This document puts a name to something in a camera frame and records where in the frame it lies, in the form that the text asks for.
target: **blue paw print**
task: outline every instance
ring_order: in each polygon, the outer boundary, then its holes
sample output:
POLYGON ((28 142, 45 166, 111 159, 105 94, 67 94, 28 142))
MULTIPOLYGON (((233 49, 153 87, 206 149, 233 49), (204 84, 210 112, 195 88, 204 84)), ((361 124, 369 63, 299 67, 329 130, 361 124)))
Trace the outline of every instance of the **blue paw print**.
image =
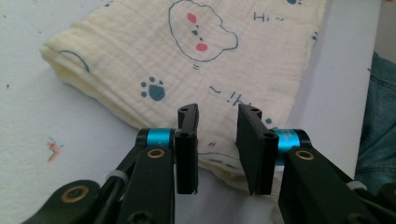
POLYGON ((158 81, 156 84, 154 84, 156 82, 155 77, 150 77, 149 82, 150 82, 149 84, 146 82, 140 83, 140 85, 144 89, 146 89, 145 91, 141 92, 141 96, 142 97, 149 96, 154 101, 161 101, 161 99, 163 99, 163 97, 165 97, 165 89, 162 87, 163 82, 158 81))

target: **white surface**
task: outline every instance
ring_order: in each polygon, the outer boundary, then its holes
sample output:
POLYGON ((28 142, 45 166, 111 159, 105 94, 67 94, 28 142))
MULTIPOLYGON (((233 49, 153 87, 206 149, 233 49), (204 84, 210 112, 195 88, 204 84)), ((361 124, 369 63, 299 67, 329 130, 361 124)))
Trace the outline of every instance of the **white surface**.
MULTIPOLYGON (((38 52, 46 39, 108 2, 8 0, 0 5, 0 223, 24 221, 71 181, 103 184, 134 144, 134 128, 61 83, 38 52), (63 146, 48 163, 50 138, 63 146)), ((379 7, 380 0, 329 0, 289 121, 290 127, 305 129, 314 146, 349 175, 358 153, 379 7)), ((274 206, 201 170, 199 194, 177 196, 176 203, 177 223, 270 223, 274 206)))

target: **cartoon bear print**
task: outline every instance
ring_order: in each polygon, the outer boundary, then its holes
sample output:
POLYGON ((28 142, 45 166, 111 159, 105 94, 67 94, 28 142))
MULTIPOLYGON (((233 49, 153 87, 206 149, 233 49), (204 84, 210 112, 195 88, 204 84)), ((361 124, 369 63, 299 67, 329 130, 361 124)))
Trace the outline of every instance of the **cartoon bear print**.
POLYGON ((222 19, 207 5, 181 0, 169 8, 169 26, 180 50, 197 62, 209 62, 224 50, 236 49, 238 37, 222 26, 222 19))

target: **folded towel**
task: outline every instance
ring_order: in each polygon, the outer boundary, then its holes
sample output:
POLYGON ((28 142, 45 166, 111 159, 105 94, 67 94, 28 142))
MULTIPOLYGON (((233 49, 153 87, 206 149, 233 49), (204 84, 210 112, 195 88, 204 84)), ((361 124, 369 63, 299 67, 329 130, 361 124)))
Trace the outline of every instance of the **folded towel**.
POLYGON ((57 76, 136 128, 176 127, 200 109, 199 163, 247 188, 239 104, 283 128, 318 40, 326 0, 118 0, 41 49, 57 76))

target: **jeans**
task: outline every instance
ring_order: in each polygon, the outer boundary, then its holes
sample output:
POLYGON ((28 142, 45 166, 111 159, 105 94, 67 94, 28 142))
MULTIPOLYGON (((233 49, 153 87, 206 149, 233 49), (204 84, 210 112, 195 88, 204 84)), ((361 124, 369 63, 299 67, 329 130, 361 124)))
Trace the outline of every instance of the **jeans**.
POLYGON ((355 179, 377 194, 396 182, 396 64, 374 53, 355 179))

